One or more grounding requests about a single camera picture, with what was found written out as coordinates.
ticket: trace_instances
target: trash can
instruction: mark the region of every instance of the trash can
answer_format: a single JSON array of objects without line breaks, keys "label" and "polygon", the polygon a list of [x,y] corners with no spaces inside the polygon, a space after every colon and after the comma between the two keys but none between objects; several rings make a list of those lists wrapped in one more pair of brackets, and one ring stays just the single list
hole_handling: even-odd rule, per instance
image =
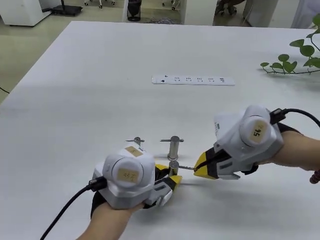
[{"label": "trash can", "polygon": [[129,0],[126,16],[130,22],[141,20],[141,3],[142,0]]}]

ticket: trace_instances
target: metal stand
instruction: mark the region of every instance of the metal stand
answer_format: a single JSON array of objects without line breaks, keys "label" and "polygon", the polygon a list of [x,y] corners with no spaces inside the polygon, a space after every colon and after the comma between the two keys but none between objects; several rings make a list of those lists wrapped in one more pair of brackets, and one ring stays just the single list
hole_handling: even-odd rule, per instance
[{"label": "metal stand", "polygon": [[65,16],[76,16],[82,10],[82,6],[68,6],[65,5],[65,0],[61,0],[61,5],[51,9],[52,14],[65,15]]},{"label": "metal stand", "polygon": [[184,140],[180,139],[178,136],[172,136],[171,139],[162,139],[160,142],[170,142],[170,149],[167,155],[169,159],[169,174],[168,176],[175,176],[178,175],[179,170],[179,163],[178,163],[178,150],[179,150],[179,143],[183,143]]},{"label": "metal stand", "polygon": [[171,139],[162,139],[160,142],[170,142],[170,148],[168,153],[168,159],[170,161],[176,161],[178,159],[179,143],[183,143],[185,140],[180,139],[178,136],[172,136]]}]

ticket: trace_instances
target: metal peg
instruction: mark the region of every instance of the metal peg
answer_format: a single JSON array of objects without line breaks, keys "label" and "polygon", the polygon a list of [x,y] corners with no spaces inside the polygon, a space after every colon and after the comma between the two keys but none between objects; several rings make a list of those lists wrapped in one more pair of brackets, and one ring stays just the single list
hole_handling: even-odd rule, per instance
[{"label": "metal peg", "polygon": [[176,176],[178,175],[178,170],[179,170],[179,162],[178,161],[170,161],[169,162],[169,174],[168,176]]},{"label": "metal peg", "polygon": [[178,136],[172,136],[171,139],[162,139],[160,142],[170,142],[170,149],[168,153],[168,159],[170,161],[176,161],[178,159],[179,143],[183,143],[185,140],[180,139]]},{"label": "metal peg", "polygon": [[144,143],[145,140],[142,140],[140,137],[136,136],[133,140],[126,140],[126,142],[135,142],[139,146],[141,146],[141,143]]}]

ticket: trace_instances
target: label sticker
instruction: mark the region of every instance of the label sticker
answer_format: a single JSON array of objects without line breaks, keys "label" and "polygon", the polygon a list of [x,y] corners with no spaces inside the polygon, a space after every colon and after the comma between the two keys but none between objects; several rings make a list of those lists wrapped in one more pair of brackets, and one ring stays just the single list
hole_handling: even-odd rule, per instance
[{"label": "label sticker", "polygon": [[267,124],[264,121],[257,120],[250,135],[250,140],[259,144],[267,130]]},{"label": "label sticker", "polygon": [[124,181],[128,183],[138,183],[138,177],[139,177],[139,172],[130,170],[130,169],[125,169],[125,168],[119,168],[118,174],[116,176],[116,179],[119,181]]},{"label": "label sticker", "polygon": [[131,153],[135,157],[139,157],[143,155],[142,152],[140,152],[138,149],[134,148],[133,146],[128,146],[125,148],[125,150],[127,150],[129,153]]}]

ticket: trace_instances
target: black cable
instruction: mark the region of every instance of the black cable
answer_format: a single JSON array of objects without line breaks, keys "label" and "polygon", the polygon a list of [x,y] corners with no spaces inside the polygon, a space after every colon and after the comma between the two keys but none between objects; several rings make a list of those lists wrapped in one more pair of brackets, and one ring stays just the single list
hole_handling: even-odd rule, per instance
[{"label": "black cable", "polygon": [[45,230],[44,234],[40,238],[40,240],[44,240],[48,233],[52,230],[52,228],[56,225],[56,223],[59,221],[59,219],[62,217],[62,215],[65,213],[65,211],[70,207],[70,205],[84,192],[92,190],[93,192],[96,192],[100,189],[104,189],[107,187],[107,180],[101,176],[98,178],[95,178],[91,181],[89,181],[89,184],[82,188],[80,191],[78,191],[61,209],[61,211],[58,213],[58,215],[55,217],[55,219],[52,221],[50,226]]},{"label": "black cable", "polygon": [[42,235],[42,237],[40,238],[40,240],[44,240],[46,238],[46,236],[48,235],[48,233],[51,231],[51,229],[56,225],[56,223],[59,221],[59,219],[61,218],[61,216],[65,213],[65,211],[68,209],[68,207],[84,192],[90,190],[89,185],[85,186],[84,188],[82,188],[80,191],[78,191],[67,203],[66,205],[64,205],[64,207],[61,209],[61,211],[59,212],[59,214],[55,217],[55,219],[52,221],[52,223],[50,224],[50,226],[47,228],[47,230],[44,232],[44,234]]},{"label": "black cable", "polygon": [[9,94],[9,93],[10,93],[10,92],[8,92],[8,91],[4,90],[2,87],[0,87],[0,89],[1,89],[2,91],[4,91],[5,93],[7,93],[7,94]]},{"label": "black cable", "polygon": [[318,125],[318,127],[320,128],[320,121],[315,116],[313,116],[311,113],[309,113],[307,111],[303,111],[303,110],[296,109],[296,108],[285,108],[285,109],[282,110],[282,113],[284,115],[286,115],[288,113],[298,113],[298,114],[305,115],[308,118],[312,119]]}]

